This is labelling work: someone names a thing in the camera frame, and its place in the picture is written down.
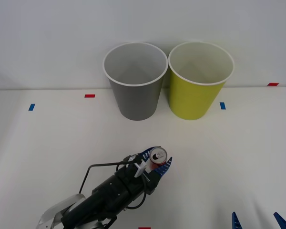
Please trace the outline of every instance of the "table surface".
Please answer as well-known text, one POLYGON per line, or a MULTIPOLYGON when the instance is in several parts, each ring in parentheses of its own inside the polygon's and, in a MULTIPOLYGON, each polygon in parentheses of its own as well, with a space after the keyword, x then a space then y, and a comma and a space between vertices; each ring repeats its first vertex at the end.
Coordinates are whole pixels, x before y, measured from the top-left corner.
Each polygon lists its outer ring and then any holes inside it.
MULTIPOLYGON (((0 91, 0 229, 34 229, 89 165, 151 146, 172 166, 112 229, 228 229, 233 211, 244 229, 278 229, 275 211, 286 220, 286 88, 224 88, 195 121, 176 117, 164 90, 144 121, 124 118, 111 90, 0 91)), ((93 168, 83 194, 114 171, 93 168)))

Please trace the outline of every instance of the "cup rim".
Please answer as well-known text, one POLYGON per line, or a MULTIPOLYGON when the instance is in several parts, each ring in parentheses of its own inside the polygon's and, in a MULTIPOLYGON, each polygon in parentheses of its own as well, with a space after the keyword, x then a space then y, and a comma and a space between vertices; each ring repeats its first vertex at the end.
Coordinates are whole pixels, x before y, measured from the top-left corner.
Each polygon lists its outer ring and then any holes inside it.
POLYGON ((117 84, 119 84, 119 85, 123 85, 123 86, 128 86, 128 87, 140 87, 140 86, 146 86, 146 85, 152 84, 152 83, 154 83, 154 82, 160 80, 160 79, 164 76, 164 74, 166 73, 166 71, 167 71, 167 69, 168 69, 168 59, 167 59, 166 54, 165 54, 160 48, 158 48, 157 46, 155 46, 155 45, 153 45, 153 44, 149 44, 149 43, 145 43, 145 42, 128 42, 128 43, 120 44, 120 45, 114 47, 113 49, 111 49, 109 52, 107 52, 107 54, 105 55, 105 57, 104 57, 104 59, 103 59, 102 67, 103 67, 103 71, 104 71, 105 75, 106 75, 111 81, 113 81, 113 82, 115 82, 115 83, 117 83, 117 84), (158 49, 158 50, 163 54, 163 56, 165 57, 165 60, 166 60, 165 70, 163 71, 163 73, 162 73, 159 77, 157 77, 156 79, 154 79, 154 80, 152 80, 152 81, 149 81, 149 82, 146 82, 146 83, 140 83, 140 84, 122 83, 122 82, 119 82, 119 81, 113 79, 113 78, 106 72, 106 70, 105 70, 105 61, 106 61, 106 58, 107 58, 107 56, 108 56, 113 50, 115 50, 115 49, 117 49, 117 48, 119 48, 119 47, 121 47, 121 46, 128 45, 128 44, 146 44, 146 45, 150 45, 150 46, 152 46, 152 47, 158 49))
POLYGON ((235 68, 234 59, 233 59, 233 57, 230 55, 230 53, 228 53, 227 50, 223 49, 222 47, 220 47, 220 46, 217 45, 217 44, 213 44, 213 43, 210 43, 210 42, 204 42, 204 41, 184 42, 184 43, 181 43, 181 44, 177 45, 176 47, 174 47, 174 48, 171 50, 170 54, 168 55, 168 63, 169 63, 169 66, 170 66, 171 70, 173 71, 173 73, 175 73, 179 78, 181 78, 181 79, 183 79, 183 80, 185 80, 185 81, 187 81, 187 82, 189 82, 189 83, 197 84, 197 85, 202 85, 202 86, 212 86, 212 85, 218 85, 218 84, 221 84, 221 83, 226 82, 226 81, 231 77, 231 75, 233 74, 234 68, 235 68), (198 83, 198 82, 194 82, 194 81, 188 80, 188 79, 182 77, 180 74, 178 74, 178 73, 174 70, 174 68, 172 67, 172 65, 171 65, 171 55, 172 55, 172 53, 174 52, 174 50, 176 50, 178 47, 180 47, 180 46, 182 46, 182 45, 185 45, 185 44, 189 44, 189 43, 205 43, 205 44, 210 44, 210 45, 215 46, 215 47, 221 49, 222 51, 224 51, 224 52, 229 56, 230 60, 232 61, 232 66, 233 66, 233 68, 232 68, 232 71, 231 71, 230 75, 229 75, 228 77, 226 77, 224 80, 221 80, 221 81, 219 81, 219 82, 215 82, 215 83, 198 83))

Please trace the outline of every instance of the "paper cup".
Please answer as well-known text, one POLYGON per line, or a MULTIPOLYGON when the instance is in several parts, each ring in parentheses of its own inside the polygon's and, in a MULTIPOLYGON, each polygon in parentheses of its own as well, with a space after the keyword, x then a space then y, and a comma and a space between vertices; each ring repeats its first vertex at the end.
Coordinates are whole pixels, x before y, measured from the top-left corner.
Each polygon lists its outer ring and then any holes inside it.
POLYGON ((103 70, 122 115, 144 120, 154 114, 167 68, 165 53, 151 44, 122 44, 107 53, 103 70))
POLYGON ((169 104, 186 120, 201 118, 234 70, 232 56, 206 42, 186 42, 168 57, 171 68, 169 104))

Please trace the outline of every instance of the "soda can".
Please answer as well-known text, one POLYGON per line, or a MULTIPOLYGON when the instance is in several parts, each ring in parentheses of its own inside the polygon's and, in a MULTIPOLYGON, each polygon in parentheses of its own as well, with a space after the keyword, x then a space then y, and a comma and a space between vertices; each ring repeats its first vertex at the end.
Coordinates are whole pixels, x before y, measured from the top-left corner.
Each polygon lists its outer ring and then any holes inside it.
POLYGON ((162 147, 155 147, 150 151, 149 158, 151 160, 151 170, 154 170, 166 163, 167 152, 162 147))

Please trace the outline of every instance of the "can lid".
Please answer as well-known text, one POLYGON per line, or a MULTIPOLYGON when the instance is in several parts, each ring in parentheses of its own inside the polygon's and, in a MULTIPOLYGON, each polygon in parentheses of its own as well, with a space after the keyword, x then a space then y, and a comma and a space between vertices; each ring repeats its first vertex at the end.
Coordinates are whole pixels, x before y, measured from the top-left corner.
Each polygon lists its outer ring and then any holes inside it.
POLYGON ((162 164, 167 160, 167 152, 162 147, 153 148, 149 155, 151 161, 155 164, 162 164))

